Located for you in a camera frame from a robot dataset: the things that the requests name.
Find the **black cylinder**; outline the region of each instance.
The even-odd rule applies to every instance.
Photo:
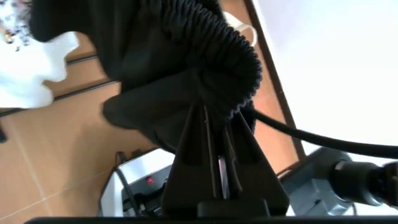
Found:
[[[330,174],[335,194],[342,200],[379,206],[382,200],[371,193],[371,174],[380,167],[370,162],[340,161]]]

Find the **tiled floor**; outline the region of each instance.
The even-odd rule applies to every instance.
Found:
[[[242,0],[221,3],[225,11],[250,22]],[[68,58],[92,54],[85,37],[79,38],[81,47]],[[283,121],[264,60],[256,50],[264,68],[256,108]],[[60,95],[104,80],[98,62],[90,60],[69,66],[68,78],[49,86]],[[137,131],[111,127],[101,117],[100,104],[117,94],[118,88],[113,84],[0,119],[9,136],[7,143],[0,144],[0,224],[39,216],[96,214],[115,152],[154,147]],[[256,138],[276,171],[297,160],[291,138],[261,123]]]

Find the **black garment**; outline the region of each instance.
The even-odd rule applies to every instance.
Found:
[[[86,34],[107,76],[122,83],[104,117],[169,149],[193,102],[204,101],[217,130],[252,107],[261,81],[254,49],[228,27],[217,0],[33,0],[30,29],[42,42]]]

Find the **white wall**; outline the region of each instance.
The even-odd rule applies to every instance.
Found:
[[[253,1],[297,127],[398,146],[398,1]],[[318,147],[303,146],[307,154]],[[386,207],[358,212],[398,214]]]

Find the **red light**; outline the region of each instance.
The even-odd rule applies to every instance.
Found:
[[[152,177],[147,177],[147,183],[148,184],[153,184],[155,181],[153,180]]]

